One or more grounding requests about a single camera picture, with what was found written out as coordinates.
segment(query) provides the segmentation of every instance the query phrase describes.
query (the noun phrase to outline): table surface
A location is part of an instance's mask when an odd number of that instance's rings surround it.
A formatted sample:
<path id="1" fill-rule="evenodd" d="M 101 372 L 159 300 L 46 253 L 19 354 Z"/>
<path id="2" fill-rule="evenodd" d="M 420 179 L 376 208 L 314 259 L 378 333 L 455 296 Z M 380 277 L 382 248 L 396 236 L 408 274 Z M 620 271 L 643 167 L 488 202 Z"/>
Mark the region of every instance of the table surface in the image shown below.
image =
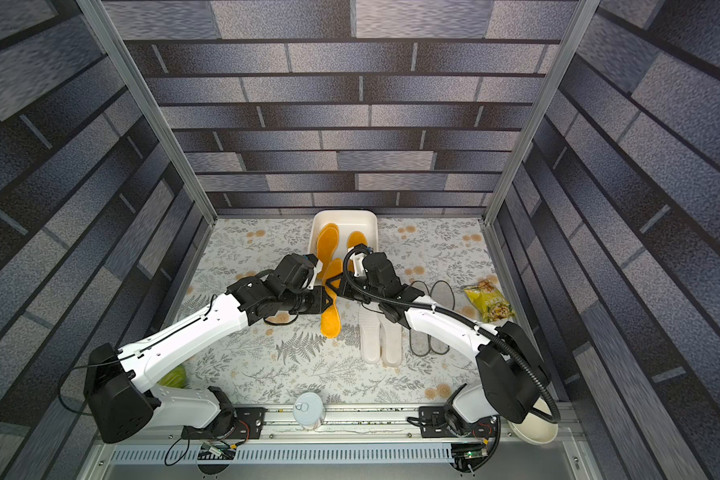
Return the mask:
<path id="1" fill-rule="evenodd" d="M 311 226 L 312 219 L 304 218 L 219 220 L 177 318 L 242 276 L 274 268 L 284 255 L 306 252 Z M 460 287 L 486 278 L 498 284 L 477 218 L 379 218 L 378 230 L 380 250 L 401 280 L 422 280 L 430 287 L 446 280 L 457 312 L 476 317 Z M 190 387 L 221 387 L 233 403 L 293 403 L 306 391 L 329 403 L 442 403 L 461 384 L 478 379 L 474 359 L 455 350 L 413 355 L 405 329 L 399 367 L 365 363 L 360 306 L 344 299 L 337 306 L 342 318 L 337 338 L 321 335 L 319 316 L 300 316 L 288 326 L 258 322 L 188 359 Z"/>

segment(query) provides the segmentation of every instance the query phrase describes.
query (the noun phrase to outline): tin can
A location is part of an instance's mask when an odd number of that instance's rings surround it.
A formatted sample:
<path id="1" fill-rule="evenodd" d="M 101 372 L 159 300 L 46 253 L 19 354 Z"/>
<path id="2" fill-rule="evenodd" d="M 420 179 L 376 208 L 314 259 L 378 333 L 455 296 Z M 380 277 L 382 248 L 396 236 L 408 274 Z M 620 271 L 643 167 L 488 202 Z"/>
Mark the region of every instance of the tin can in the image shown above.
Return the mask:
<path id="1" fill-rule="evenodd" d="M 305 430 L 314 430 L 326 419 L 326 408 L 317 393 L 303 393 L 293 404 L 293 417 Z"/>

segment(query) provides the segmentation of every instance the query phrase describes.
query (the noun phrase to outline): snack bag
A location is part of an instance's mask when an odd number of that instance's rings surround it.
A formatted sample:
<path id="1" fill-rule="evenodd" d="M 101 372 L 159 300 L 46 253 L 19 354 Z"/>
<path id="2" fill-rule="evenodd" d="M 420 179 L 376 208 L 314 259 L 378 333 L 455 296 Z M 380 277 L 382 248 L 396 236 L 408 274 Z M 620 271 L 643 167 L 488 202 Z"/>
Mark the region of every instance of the snack bag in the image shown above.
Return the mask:
<path id="1" fill-rule="evenodd" d="M 493 283 L 485 280 L 477 285 L 468 285 L 463 288 L 464 294 L 470 303 L 480 312 L 480 319 L 484 323 L 495 322 L 514 316 L 512 305 L 507 302 L 504 295 Z"/>
<path id="2" fill-rule="evenodd" d="M 168 386 L 173 389 L 185 389 L 186 384 L 186 370 L 184 369 L 184 365 L 178 365 L 166 373 L 162 379 L 157 381 L 157 385 Z"/>

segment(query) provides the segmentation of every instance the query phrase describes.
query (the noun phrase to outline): wall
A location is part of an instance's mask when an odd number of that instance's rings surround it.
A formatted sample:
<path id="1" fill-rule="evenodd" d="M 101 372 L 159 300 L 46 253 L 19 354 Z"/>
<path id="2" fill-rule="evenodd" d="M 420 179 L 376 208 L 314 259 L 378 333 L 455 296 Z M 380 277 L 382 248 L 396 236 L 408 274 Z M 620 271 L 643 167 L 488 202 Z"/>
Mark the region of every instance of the wall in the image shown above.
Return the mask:
<path id="1" fill-rule="evenodd" d="M 77 5 L 0 2 L 0 478 L 75 478 L 59 379 L 162 323 L 206 228 Z"/>
<path id="2" fill-rule="evenodd" d="M 605 478 L 720 478 L 720 1 L 603 0 L 494 226 Z"/>
<path id="3" fill-rule="evenodd" d="M 220 214 L 480 215 L 576 2 L 104 2 Z"/>

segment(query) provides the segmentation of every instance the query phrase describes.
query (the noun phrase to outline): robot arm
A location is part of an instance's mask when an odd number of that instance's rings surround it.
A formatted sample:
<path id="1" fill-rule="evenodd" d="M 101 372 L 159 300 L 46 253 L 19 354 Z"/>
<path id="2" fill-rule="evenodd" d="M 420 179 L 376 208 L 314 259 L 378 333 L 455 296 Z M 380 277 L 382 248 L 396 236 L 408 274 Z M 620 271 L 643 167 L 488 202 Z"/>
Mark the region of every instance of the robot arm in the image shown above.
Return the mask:
<path id="1" fill-rule="evenodd" d="M 362 247 L 363 252 L 352 255 L 356 282 L 348 281 L 351 278 L 347 274 L 330 279 L 328 287 L 351 300 L 367 303 L 374 301 L 374 296 L 385 300 L 379 308 L 390 321 L 427 333 L 467 358 L 475 358 L 480 382 L 464 388 L 452 402 L 459 421 L 470 424 L 498 413 L 512 422 L 522 422 L 538 392 L 523 369 L 506 360 L 496 346 L 510 345 L 519 352 L 520 360 L 530 365 L 545 386 L 549 378 L 522 330 L 512 323 L 499 328 L 478 327 L 438 306 L 420 290 L 401 284 L 386 255 L 372 254 Z M 323 286 L 315 286 L 315 271 L 319 269 L 314 255 L 287 255 L 274 270 L 240 279 L 209 305 L 152 336 L 117 351 L 109 344 L 94 350 L 84 394 L 102 439 L 119 442 L 145 427 L 174 425 L 185 426 L 190 438 L 212 439 L 227 434 L 234 426 L 235 413 L 220 389 L 171 389 L 157 382 L 192 355 L 260 319 L 279 311 L 325 311 L 332 300 Z M 332 286 L 341 278 L 344 280 L 338 288 Z"/>

